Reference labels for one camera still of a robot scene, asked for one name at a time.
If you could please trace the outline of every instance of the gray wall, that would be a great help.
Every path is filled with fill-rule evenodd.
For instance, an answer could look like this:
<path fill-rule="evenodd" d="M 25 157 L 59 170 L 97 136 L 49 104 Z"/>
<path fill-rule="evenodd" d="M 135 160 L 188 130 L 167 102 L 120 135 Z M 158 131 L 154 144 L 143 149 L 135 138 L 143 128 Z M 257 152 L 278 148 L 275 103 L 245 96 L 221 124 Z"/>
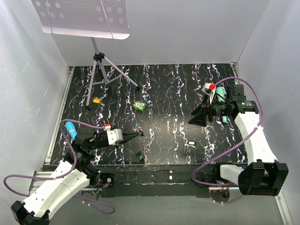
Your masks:
<path fill-rule="evenodd" d="M 116 212 L 104 215 L 83 205 L 80 199 L 72 198 L 54 215 L 51 225 L 283 224 L 276 201 L 269 196 L 245 196 L 223 206 L 193 196 L 115 197 L 102 201 L 115 206 Z"/>
<path fill-rule="evenodd" d="M 130 36 L 97 38 L 115 64 L 237 61 L 270 0 L 127 0 Z M 92 65 L 88 37 L 53 35 L 69 66 Z"/>
<path fill-rule="evenodd" d="M 53 38 L 42 32 L 29 0 L 0 1 L 0 224 L 16 224 L 10 210 L 24 199 L 2 180 L 39 170 L 49 147 L 68 67 Z M 30 180 L 9 185 L 28 193 Z"/>
<path fill-rule="evenodd" d="M 271 0 L 238 61 L 238 75 L 255 86 L 265 110 L 268 143 L 288 164 L 285 199 L 300 224 L 300 2 Z"/>

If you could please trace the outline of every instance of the blue cylinder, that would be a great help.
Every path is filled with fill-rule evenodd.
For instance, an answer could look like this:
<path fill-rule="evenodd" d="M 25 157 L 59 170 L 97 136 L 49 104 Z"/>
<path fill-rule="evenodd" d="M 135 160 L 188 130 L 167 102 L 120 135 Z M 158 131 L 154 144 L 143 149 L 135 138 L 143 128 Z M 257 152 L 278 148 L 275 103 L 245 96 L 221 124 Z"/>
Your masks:
<path fill-rule="evenodd" d="M 68 133 L 71 135 L 72 139 L 74 140 L 77 135 L 77 131 L 74 124 L 70 121 L 66 122 L 66 129 Z"/>

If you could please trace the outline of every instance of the black marble tabletop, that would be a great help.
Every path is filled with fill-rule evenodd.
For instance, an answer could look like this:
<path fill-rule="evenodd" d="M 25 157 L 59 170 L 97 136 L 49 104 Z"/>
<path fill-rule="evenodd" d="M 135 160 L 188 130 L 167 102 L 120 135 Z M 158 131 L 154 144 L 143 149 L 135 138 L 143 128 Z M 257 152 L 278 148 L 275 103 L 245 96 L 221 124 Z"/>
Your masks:
<path fill-rule="evenodd" d="M 95 164 L 135 164 L 140 150 L 146 164 L 197 164 L 228 150 L 241 141 L 241 135 L 232 118 L 222 124 L 216 118 L 207 127 L 188 124 L 191 112 L 201 103 L 201 87 L 205 82 L 216 82 L 233 76 L 229 64 L 180 64 L 180 65 L 131 65 L 121 66 L 131 79 L 141 86 L 135 91 L 125 78 L 108 85 L 93 86 L 91 98 L 102 100 L 91 102 L 85 110 L 91 67 L 75 67 L 68 92 L 63 119 L 73 119 L 93 125 L 110 123 L 126 132 L 141 129 L 144 137 L 136 137 L 121 148 L 109 146 L 97 149 Z M 108 77 L 118 72 L 105 67 Z M 95 82 L 102 81 L 97 68 Z M 229 80 L 224 85 L 233 84 Z M 133 108 L 135 101 L 146 103 L 144 112 Z M 196 146 L 188 145 L 195 141 Z M 53 149 L 51 164 L 57 165 L 69 151 L 60 132 Z M 220 159 L 223 162 L 246 162 L 244 146 Z"/>

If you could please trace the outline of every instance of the teal object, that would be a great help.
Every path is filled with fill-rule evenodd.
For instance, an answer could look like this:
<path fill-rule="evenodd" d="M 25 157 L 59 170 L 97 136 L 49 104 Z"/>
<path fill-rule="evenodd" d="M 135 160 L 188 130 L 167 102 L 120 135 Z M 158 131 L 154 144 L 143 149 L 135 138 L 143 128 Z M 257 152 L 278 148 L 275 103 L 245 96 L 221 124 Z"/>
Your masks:
<path fill-rule="evenodd" d="M 135 103 L 133 104 L 133 107 L 135 108 L 135 110 L 139 110 L 139 111 L 144 112 L 145 107 L 146 107 L 146 103 L 137 101 L 137 102 L 135 102 Z"/>
<path fill-rule="evenodd" d="M 216 89 L 216 93 L 225 98 L 225 91 L 223 87 L 218 87 Z M 219 102 L 225 102 L 224 99 L 222 99 L 220 96 L 217 95 L 217 99 Z M 222 122 L 227 123 L 227 116 L 222 116 Z"/>

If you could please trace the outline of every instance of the purple cable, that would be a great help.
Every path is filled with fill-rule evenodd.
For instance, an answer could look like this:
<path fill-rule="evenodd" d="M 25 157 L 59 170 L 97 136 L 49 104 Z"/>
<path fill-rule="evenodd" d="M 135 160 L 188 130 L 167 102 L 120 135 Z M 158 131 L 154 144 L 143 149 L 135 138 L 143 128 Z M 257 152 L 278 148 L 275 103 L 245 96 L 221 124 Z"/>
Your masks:
<path fill-rule="evenodd" d="M 60 176 L 56 177 L 56 179 L 59 179 L 59 178 L 62 178 L 62 177 L 64 177 L 64 176 L 69 175 L 69 174 L 75 169 L 75 166 L 76 166 L 76 163 L 77 163 L 76 153 L 75 153 L 75 151 L 74 151 L 74 149 L 73 149 L 73 147 L 72 147 L 70 141 L 67 139 L 67 136 L 66 136 L 65 132 L 64 132 L 63 129 L 62 129 L 62 124 L 63 124 L 64 122 L 68 122 L 68 121 L 73 122 L 73 123 L 77 123 L 77 124 L 80 124 L 80 125 L 84 125 L 84 126 L 86 126 L 86 127 L 93 128 L 93 129 L 98 129 L 98 130 L 104 129 L 104 127 L 96 127 L 96 126 L 93 126 L 93 125 L 90 125 L 90 124 L 87 124 L 87 123 L 83 123 L 83 122 L 80 122 L 80 121 L 77 121 L 77 120 L 69 120 L 69 119 L 65 119 L 65 120 L 62 120 L 62 121 L 60 122 L 60 132 L 61 132 L 63 138 L 66 140 L 66 142 L 67 142 L 69 148 L 70 148 L 71 151 L 72 151 L 72 154 L 73 154 L 73 157 L 74 157 L 74 163 L 73 163 L 73 166 L 72 166 L 72 168 L 70 169 L 70 171 L 68 171 L 67 173 L 65 173 L 65 174 L 63 174 L 63 175 L 60 175 Z M 6 180 L 7 180 L 8 178 L 11 178 L 11 177 L 20 177 L 20 178 L 35 179 L 35 180 L 53 180 L 53 179 L 54 179 L 54 178 L 52 178 L 52 177 L 33 177 L 33 176 L 26 176 L 26 175 L 19 175 L 19 174 L 11 174 L 11 175 L 6 176 L 6 177 L 4 178 L 4 180 L 3 180 L 4 186 L 5 186 L 8 190 L 10 190 L 11 192 L 13 192 L 13 193 L 15 193 L 15 194 L 17 194 L 17 195 L 24 196 L 24 197 L 29 197 L 30 195 L 23 194 L 23 193 L 20 193 L 20 192 L 18 192 L 18 191 L 15 191 L 15 190 L 13 190 L 13 189 L 7 184 Z M 109 206 L 109 207 L 111 207 L 111 208 L 113 209 L 113 212 L 108 213 L 108 212 L 106 212 L 106 211 L 100 209 L 99 207 L 97 207 L 97 206 L 91 204 L 92 207 L 96 208 L 97 210 L 99 210 L 99 211 L 101 211 L 101 212 L 103 212 L 103 213 L 105 213 L 105 214 L 112 214 L 112 213 L 115 212 L 114 207 L 111 206 L 111 205 L 109 205 L 109 204 L 107 204 L 107 203 L 105 203 L 105 202 L 100 202 L 100 201 L 92 200 L 92 199 L 89 199 L 89 198 L 85 198 L 85 199 L 86 199 L 86 200 L 89 200 L 89 201 L 96 202 L 96 203 L 100 203 L 100 204 L 103 204 L 103 205 L 107 205 L 107 206 Z"/>
<path fill-rule="evenodd" d="M 93 199 L 90 199 L 90 198 L 86 198 L 86 197 L 82 197 L 82 196 L 73 196 L 74 198 L 80 198 L 82 200 L 86 200 L 86 201 L 91 201 L 91 202 L 95 202 L 95 203 L 99 203 L 99 204 L 103 204 L 103 205 L 107 205 L 108 207 L 112 208 L 112 212 L 108 212 L 108 211 L 105 211 L 101 208 L 99 208 L 98 206 L 94 205 L 94 204 L 90 204 L 91 207 L 94 207 L 95 209 L 103 212 L 104 214 L 113 214 L 115 212 L 115 208 L 108 204 L 108 203 L 105 203 L 105 202 L 101 202 L 101 201 L 96 201 L 96 200 L 93 200 Z"/>
<path fill-rule="evenodd" d="M 264 118 L 264 113 L 263 113 L 263 108 L 262 108 L 262 104 L 256 94 L 256 92 L 253 90 L 252 86 L 247 82 L 245 81 L 244 79 L 241 79 L 241 78 L 238 78 L 238 77 L 227 77 L 227 78 L 224 78 L 220 81 L 218 81 L 217 83 L 215 83 L 215 86 L 219 85 L 220 83 L 226 81 L 226 80 L 229 80 L 229 79 L 236 79 L 236 80 L 240 80 L 240 81 L 243 81 L 245 84 L 247 84 L 249 86 L 249 88 L 253 91 L 256 99 L 257 99 L 257 102 L 259 104 L 259 107 L 261 109 L 261 119 L 259 120 L 257 126 L 260 126 L 262 121 L 263 121 L 263 118 Z M 201 169 L 203 169 L 204 167 L 206 167 L 207 165 L 209 165 L 210 163 L 220 159 L 221 157 L 227 155 L 228 153 L 232 152 L 233 150 L 237 149 L 238 147 L 240 147 L 242 144 L 245 143 L 246 140 L 248 140 L 253 134 L 254 132 L 257 130 L 257 127 L 255 127 L 253 129 L 253 131 L 247 136 L 245 137 L 244 140 L 242 140 L 240 143 L 236 144 L 235 146 L 233 146 L 232 148 L 230 148 L 229 150 L 223 152 L 222 154 L 218 155 L 217 157 L 214 157 L 213 159 L 209 160 L 208 162 L 204 163 L 203 165 L 201 165 L 200 167 L 198 167 L 197 169 L 195 169 L 195 171 L 192 173 L 192 180 L 198 184 L 204 184 L 204 185 L 210 185 L 210 186 L 217 186 L 217 187 L 225 187 L 225 186 L 229 186 L 229 185 L 232 185 L 231 184 L 214 184 L 214 183 L 207 183 L 207 182 L 203 182 L 203 181 L 199 181 L 199 180 L 196 180 L 194 177 L 196 175 L 196 173 L 198 173 Z M 243 195 L 239 196 L 238 198 L 234 199 L 234 200 L 231 200 L 229 202 L 226 202 L 226 203 L 232 203 L 232 202 L 235 202 L 237 200 L 239 200 Z"/>

